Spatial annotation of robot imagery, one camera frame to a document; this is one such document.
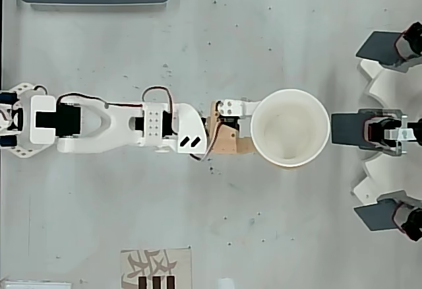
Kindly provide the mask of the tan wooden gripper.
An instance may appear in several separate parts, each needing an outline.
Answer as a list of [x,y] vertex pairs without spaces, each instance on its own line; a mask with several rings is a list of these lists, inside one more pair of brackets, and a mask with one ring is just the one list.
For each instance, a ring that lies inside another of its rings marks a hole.
[[[206,118],[205,128],[208,133],[209,153],[214,154],[248,154],[256,152],[251,137],[256,137],[255,111],[261,101],[246,101],[225,99],[221,102],[213,101],[210,116]],[[239,120],[250,120],[251,137],[239,137],[241,130]]]

